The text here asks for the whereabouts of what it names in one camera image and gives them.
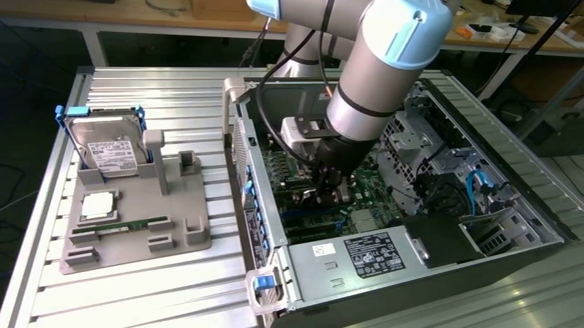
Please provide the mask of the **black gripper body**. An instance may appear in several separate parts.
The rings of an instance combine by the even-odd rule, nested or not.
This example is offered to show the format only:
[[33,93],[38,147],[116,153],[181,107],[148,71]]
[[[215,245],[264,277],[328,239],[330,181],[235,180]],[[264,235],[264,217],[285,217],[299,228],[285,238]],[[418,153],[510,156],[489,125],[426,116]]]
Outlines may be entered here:
[[316,168],[319,172],[338,172],[340,176],[350,176],[376,141],[355,141],[346,137],[327,137],[319,141],[316,147]]

